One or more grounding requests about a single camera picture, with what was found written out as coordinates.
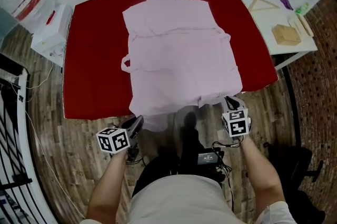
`white t-shirt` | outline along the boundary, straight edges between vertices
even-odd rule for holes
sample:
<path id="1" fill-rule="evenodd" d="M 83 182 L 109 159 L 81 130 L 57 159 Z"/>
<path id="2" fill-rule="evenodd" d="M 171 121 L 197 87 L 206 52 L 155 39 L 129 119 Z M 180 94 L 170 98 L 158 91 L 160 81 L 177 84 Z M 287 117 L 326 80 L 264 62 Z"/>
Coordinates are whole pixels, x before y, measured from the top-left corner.
<path id="1" fill-rule="evenodd" d="M 242 224 L 228 207 L 212 179 L 175 175 L 154 181 L 131 200 L 128 224 Z M 258 224 L 295 224 L 285 202 L 277 202 L 259 216 Z M 81 224 L 99 224 L 84 220 Z"/>

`person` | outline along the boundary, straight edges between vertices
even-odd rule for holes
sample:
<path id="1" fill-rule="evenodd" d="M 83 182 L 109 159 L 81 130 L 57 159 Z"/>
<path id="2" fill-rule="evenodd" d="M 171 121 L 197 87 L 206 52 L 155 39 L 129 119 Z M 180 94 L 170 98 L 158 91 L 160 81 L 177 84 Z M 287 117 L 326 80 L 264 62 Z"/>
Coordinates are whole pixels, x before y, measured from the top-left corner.
<path id="1" fill-rule="evenodd" d="M 133 192 L 127 223 L 243 223 L 226 204 L 220 187 L 220 181 L 224 179 L 222 173 L 200 169 L 202 165 L 197 165 L 197 152 L 204 147 L 199 142 L 195 122 L 185 121 L 181 130 L 181 160 L 173 154 L 162 154 L 145 167 Z M 255 192 L 256 223 L 296 223 L 285 203 L 281 182 L 272 164 L 249 135 L 244 137 L 240 148 Z M 92 193 L 87 219 L 81 224 L 116 223 L 126 159 L 126 151 L 112 157 Z"/>

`table leg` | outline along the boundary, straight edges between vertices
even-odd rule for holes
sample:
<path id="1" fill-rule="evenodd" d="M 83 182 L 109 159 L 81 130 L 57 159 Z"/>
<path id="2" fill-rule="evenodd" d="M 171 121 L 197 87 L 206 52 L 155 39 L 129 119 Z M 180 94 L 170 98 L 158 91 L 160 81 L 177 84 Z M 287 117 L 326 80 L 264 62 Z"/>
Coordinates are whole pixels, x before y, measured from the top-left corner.
<path id="1" fill-rule="evenodd" d="M 300 57 L 303 57 L 306 53 L 308 53 L 308 51 L 298 52 L 297 54 L 295 54 L 295 55 L 291 56 L 290 58 L 286 59 L 284 62 L 275 66 L 275 69 L 279 70 L 279 69 L 287 66 L 288 64 L 294 62 L 295 60 L 299 59 Z"/>

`person's left arm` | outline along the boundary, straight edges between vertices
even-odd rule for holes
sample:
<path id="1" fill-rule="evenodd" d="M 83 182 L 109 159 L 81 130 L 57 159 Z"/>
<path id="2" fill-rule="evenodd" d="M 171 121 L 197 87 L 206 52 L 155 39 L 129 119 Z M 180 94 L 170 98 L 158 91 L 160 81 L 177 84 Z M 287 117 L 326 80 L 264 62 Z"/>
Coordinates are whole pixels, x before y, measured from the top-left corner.
<path id="1" fill-rule="evenodd" d="M 86 218 L 102 224 L 115 224 L 120 204 L 122 181 L 126 165 L 124 150 L 114 155 L 89 201 Z"/>

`black pants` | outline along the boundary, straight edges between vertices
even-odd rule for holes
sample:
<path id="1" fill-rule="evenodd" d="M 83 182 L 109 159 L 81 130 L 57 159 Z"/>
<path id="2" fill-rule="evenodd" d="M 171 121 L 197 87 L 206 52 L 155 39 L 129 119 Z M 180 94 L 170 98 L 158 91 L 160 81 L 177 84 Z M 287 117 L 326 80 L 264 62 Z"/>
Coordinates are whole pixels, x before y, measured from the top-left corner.
<path id="1" fill-rule="evenodd" d="M 203 165 L 197 165 L 198 154 L 202 153 L 205 148 L 199 142 L 199 134 L 196 129 L 186 127 L 181 128 L 183 140 L 182 157 L 167 154 L 160 155 L 152 160 L 143 170 L 132 197 L 152 182 L 170 175 L 198 175 L 211 178 L 219 182 L 220 186 L 224 176 L 215 169 L 209 169 Z"/>

